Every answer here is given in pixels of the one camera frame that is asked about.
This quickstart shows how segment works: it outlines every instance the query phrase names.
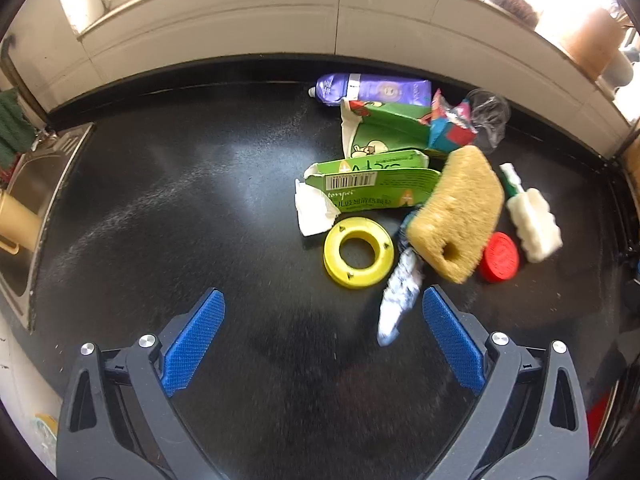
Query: sponge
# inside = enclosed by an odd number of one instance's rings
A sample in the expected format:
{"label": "sponge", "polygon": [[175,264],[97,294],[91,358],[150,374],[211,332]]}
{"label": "sponge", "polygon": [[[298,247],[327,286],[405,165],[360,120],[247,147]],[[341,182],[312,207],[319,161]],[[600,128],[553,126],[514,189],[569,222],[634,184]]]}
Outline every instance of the sponge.
{"label": "sponge", "polygon": [[504,191],[482,152],[463,146],[449,155],[431,197],[406,229],[409,243],[443,278],[464,281],[498,222]]}

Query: purple tube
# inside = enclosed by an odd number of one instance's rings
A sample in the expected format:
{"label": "purple tube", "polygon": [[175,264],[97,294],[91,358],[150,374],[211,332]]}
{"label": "purple tube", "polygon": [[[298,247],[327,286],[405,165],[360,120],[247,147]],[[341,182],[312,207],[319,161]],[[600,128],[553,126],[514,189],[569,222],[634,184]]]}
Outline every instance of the purple tube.
{"label": "purple tube", "polygon": [[404,77],[327,74],[309,89],[309,95],[329,106],[338,106],[343,97],[349,101],[431,106],[431,83]]}

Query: plastic bag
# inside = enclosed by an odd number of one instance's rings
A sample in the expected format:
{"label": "plastic bag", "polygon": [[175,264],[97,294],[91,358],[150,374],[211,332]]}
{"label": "plastic bag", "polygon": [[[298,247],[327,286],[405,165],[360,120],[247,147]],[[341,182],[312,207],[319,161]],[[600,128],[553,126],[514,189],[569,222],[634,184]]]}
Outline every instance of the plastic bag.
{"label": "plastic bag", "polygon": [[472,144],[487,154],[504,139],[504,128],[511,117],[509,103],[504,97],[476,88],[466,95],[471,104],[471,123],[478,134]]}

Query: trash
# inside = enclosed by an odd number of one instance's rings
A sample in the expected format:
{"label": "trash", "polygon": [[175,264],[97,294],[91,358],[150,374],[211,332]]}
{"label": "trash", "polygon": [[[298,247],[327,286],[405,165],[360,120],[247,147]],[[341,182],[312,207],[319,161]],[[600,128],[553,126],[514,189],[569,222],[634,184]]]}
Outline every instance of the trash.
{"label": "trash", "polygon": [[331,229],[340,210],[327,196],[296,179],[296,210],[298,225],[303,236],[317,235]]}
{"label": "trash", "polygon": [[475,138],[469,101],[463,100],[458,106],[451,107],[442,97],[440,89],[436,90],[431,103],[429,149],[450,153],[472,143]]}
{"label": "trash", "polygon": [[429,147],[431,107],[343,100],[345,158]]}
{"label": "trash", "polygon": [[476,129],[473,144],[488,155],[504,139],[504,128],[511,117],[509,103],[504,97],[476,88],[466,95],[471,105],[471,123]]}
{"label": "trash", "polygon": [[449,155],[431,198],[409,223],[407,239],[439,275],[463,283],[482,257],[503,202],[484,155],[463,146]]}
{"label": "trash", "polygon": [[539,190],[530,187],[524,191],[513,164],[501,164],[500,169],[504,173],[507,194],[510,196],[507,209],[517,228],[522,249],[532,264],[541,262],[562,247],[556,217],[551,214],[549,204]]}
{"label": "trash", "polygon": [[378,320],[378,344],[387,346],[398,337],[398,324],[420,294],[422,286],[422,266],[424,261],[406,240],[406,227],[417,211],[409,213],[402,222],[398,232],[398,249],[400,259],[389,277],[380,303],[380,319]]}
{"label": "trash", "polygon": [[[355,269],[340,256],[340,246],[350,238],[361,238],[373,248],[373,264]],[[324,240],[324,268],[339,285],[364,288],[382,280],[394,264],[394,244],[389,233],[368,218],[351,217],[339,221]]]}
{"label": "trash", "polygon": [[57,420],[46,413],[35,413],[30,420],[31,436],[37,442],[33,451],[53,474],[56,473]]}
{"label": "trash", "polygon": [[480,275],[489,283],[510,280],[518,272],[518,248],[504,233],[494,233],[482,253],[478,266]]}
{"label": "trash", "polygon": [[347,100],[378,101],[429,106],[431,83],[420,79],[367,74],[326,74],[309,89],[309,96],[321,103],[338,106]]}
{"label": "trash", "polygon": [[304,177],[341,212],[414,206],[430,197],[440,177],[428,163],[423,153],[404,150],[313,164]]}

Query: red lid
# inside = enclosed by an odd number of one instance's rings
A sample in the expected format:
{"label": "red lid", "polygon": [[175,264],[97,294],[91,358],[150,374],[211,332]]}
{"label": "red lid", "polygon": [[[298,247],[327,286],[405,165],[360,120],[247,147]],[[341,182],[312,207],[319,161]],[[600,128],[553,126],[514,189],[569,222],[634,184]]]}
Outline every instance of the red lid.
{"label": "red lid", "polygon": [[484,248],[480,261],[480,274],[490,283],[510,280],[518,272],[518,248],[504,233],[494,233]]}

